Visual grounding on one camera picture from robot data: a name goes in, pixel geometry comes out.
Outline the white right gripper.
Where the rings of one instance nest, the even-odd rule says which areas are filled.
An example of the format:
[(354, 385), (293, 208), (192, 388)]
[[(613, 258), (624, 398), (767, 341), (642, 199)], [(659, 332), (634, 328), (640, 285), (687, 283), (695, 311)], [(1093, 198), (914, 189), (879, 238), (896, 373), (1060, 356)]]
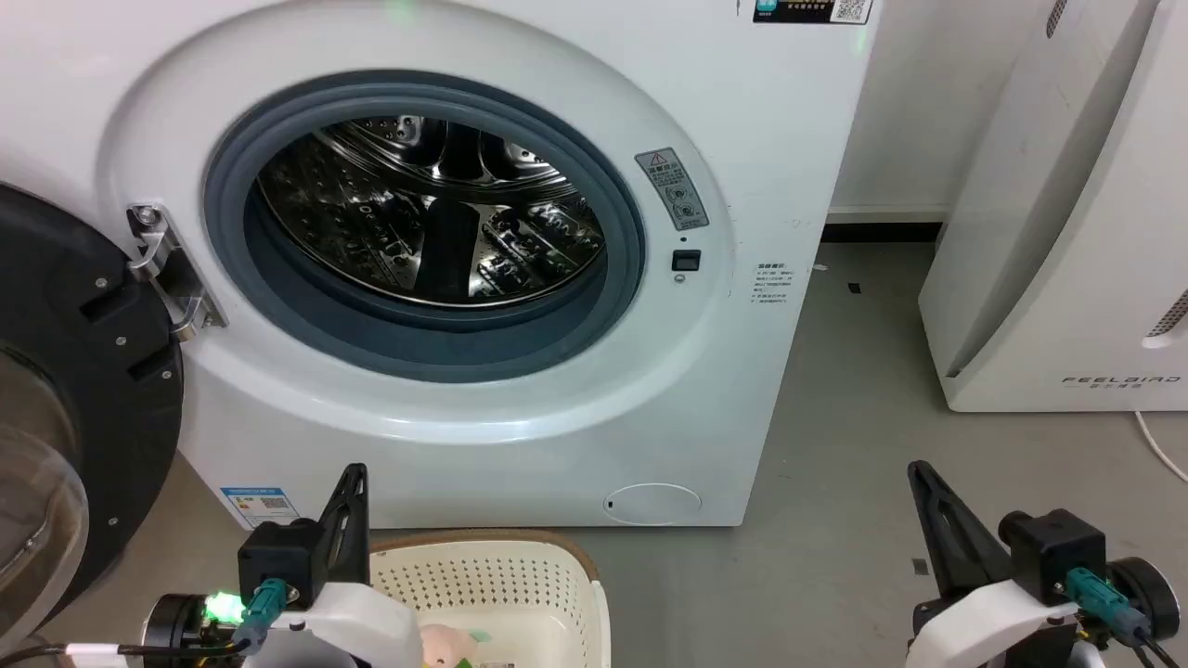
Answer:
[(1078, 605), (1048, 606), (1007, 581), (1004, 546), (933, 465), (912, 461), (906, 475), (939, 595), (966, 595), (925, 622), (906, 667), (1104, 667), (1075, 625)]

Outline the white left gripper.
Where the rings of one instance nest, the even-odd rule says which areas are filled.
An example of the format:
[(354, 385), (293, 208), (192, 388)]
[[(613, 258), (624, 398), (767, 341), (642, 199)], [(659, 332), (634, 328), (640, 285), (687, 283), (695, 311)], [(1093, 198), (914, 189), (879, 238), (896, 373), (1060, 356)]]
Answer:
[(353, 462), (321, 515), (326, 581), (307, 611), (274, 620), (251, 667), (421, 667), (419, 618), (369, 587), (368, 466)]

